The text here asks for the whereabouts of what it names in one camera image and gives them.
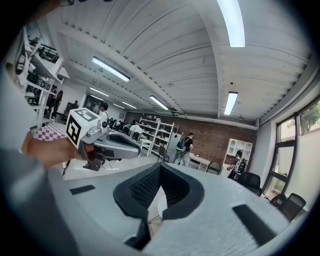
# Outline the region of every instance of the tree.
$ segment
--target tree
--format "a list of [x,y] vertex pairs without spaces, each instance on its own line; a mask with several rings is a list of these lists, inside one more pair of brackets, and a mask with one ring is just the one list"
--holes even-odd
[[[308,134],[311,127],[315,124],[320,124],[320,101],[300,115],[301,135]],[[294,119],[287,124],[288,128],[294,126]]]

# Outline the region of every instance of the white cube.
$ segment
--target white cube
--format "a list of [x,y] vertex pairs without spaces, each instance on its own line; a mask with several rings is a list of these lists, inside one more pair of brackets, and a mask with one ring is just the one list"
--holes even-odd
[[79,149],[80,140],[91,127],[98,125],[101,116],[83,107],[72,109],[66,121],[65,133],[72,144]]

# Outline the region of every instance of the window frame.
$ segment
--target window frame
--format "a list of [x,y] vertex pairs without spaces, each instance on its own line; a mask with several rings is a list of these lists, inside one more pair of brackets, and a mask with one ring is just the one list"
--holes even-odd
[[[275,136],[276,143],[275,143],[275,147],[274,147],[274,151],[273,151],[271,166],[270,166],[268,175],[267,175],[265,182],[263,184],[263,187],[262,187],[263,193],[266,192],[267,186],[269,184],[269,181],[272,179],[272,177],[275,177],[285,183],[285,185],[281,191],[281,194],[284,194],[286,192],[288,185],[290,183],[292,174],[294,172],[294,168],[295,168],[295,164],[296,164],[296,160],[297,160],[297,149],[298,149],[299,137],[300,137],[300,115],[302,113],[304,113],[306,110],[313,107],[318,101],[320,101],[320,94],[317,97],[315,97],[309,104],[307,104],[302,109],[300,109],[298,112],[293,113],[293,115],[289,116],[288,118],[286,118],[283,121],[278,122],[276,124],[276,136]],[[294,119],[294,129],[295,129],[294,139],[280,142],[281,125],[290,119]],[[287,147],[293,147],[293,155],[292,155],[291,165],[289,168],[289,173],[287,176],[285,176],[285,175],[282,175],[280,173],[273,171],[273,169],[276,166],[277,151],[279,154],[278,149],[279,148],[287,148]]]

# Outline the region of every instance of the pink checkered fabric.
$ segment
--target pink checkered fabric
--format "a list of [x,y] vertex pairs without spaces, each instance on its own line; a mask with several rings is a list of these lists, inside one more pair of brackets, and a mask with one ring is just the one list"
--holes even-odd
[[53,122],[38,130],[35,138],[39,141],[54,141],[66,137],[66,126],[62,123]]

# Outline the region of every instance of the ceiling light fixture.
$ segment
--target ceiling light fixture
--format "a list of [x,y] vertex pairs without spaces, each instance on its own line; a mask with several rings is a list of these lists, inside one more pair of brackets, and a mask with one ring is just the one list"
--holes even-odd
[[155,103],[157,103],[159,106],[161,106],[165,110],[169,110],[164,104],[162,104],[155,96],[150,96],[150,99],[153,100]]
[[98,100],[100,100],[100,101],[104,101],[102,98],[98,98],[98,97],[96,97],[96,96],[94,96],[94,95],[92,95],[92,94],[90,94],[90,96],[91,96],[91,97],[94,97],[94,98],[96,98],[96,99],[98,99]]
[[245,47],[244,21],[238,0],[217,0],[220,6],[226,29],[228,31],[230,47]]
[[124,102],[124,101],[122,101],[122,103],[128,105],[128,106],[131,107],[131,108],[134,108],[135,110],[137,109],[135,106],[132,106],[132,105],[130,105],[129,103],[126,103],[126,102]]
[[97,93],[100,93],[100,94],[102,94],[102,95],[104,95],[104,96],[109,97],[108,94],[106,94],[106,93],[104,93],[104,92],[102,92],[102,91],[96,90],[95,88],[90,87],[90,90],[95,91],[95,92],[97,92]]
[[115,106],[117,106],[117,107],[119,107],[119,108],[125,109],[123,106],[119,106],[119,105],[114,104],[114,103],[112,103],[112,104],[115,105]]
[[94,56],[92,58],[92,62],[99,65],[100,67],[104,68],[105,70],[111,72],[112,74],[116,75],[118,78],[121,78],[125,82],[128,82],[130,80],[130,77],[126,76],[121,71],[115,69],[114,67],[110,66],[109,64],[105,63],[103,60],[97,58]]
[[238,97],[238,93],[234,91],[229,91],[228,101],[226,102],[226,107],[224,110],[225,115],[230,115],[232,109],[235,106],[236,100]]

